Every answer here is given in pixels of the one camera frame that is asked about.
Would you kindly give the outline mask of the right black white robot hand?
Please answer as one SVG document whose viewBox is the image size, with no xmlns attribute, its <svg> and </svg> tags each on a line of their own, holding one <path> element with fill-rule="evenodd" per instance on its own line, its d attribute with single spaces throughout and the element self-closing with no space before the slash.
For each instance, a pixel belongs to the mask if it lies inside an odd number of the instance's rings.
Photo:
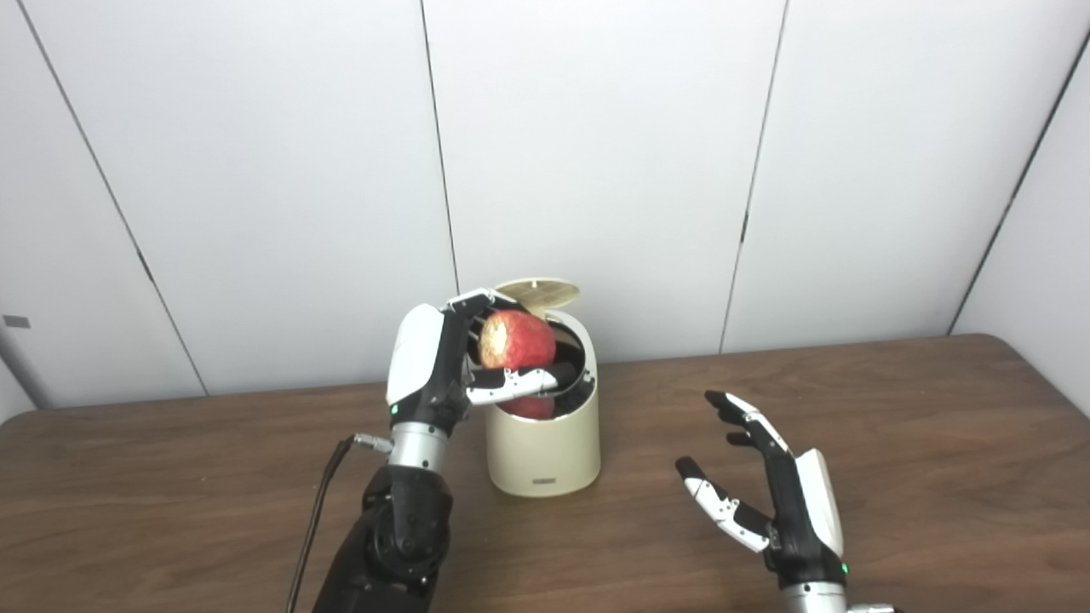
<svg viewBox="0 0 1090 613">
<path fill-rule="evenodd" d="M 732 393 L 708 389 L 704 398 L 720 421 L 736 426 L 726 436 L 728 444 L 762 456 L 773 515 L 714 484 L 693 458 L 685 456 L 677 459 L 676 469 L 689 496 L 720 531 L 763 556 L 782 590 L 815 593 L 818 582 L 826 582 L 841 591 L 848 567 L 841 561 L 840 510 L 821 450 L 795 455 L 767 416 Z"/>
</svg>

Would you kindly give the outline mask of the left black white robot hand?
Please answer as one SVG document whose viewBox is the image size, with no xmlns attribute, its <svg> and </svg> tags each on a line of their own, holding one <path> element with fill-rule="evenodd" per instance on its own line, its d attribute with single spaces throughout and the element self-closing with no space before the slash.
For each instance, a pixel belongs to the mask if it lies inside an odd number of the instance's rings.
<svg viewBox="0 0 1090 613">
<path fill-rule="evenodd" d="M 393 342 L 386 400 L 390 426 L 419 423 L 451 435 L 474 406 L 545 397 L 576 385 L 582 371 L 571 362 L 520 369 L 472 368 L 475 333 L 495 313 L 526 314 L 512 296 L 479 288 L 443 306 L 413 306 Z"/>
</svg>

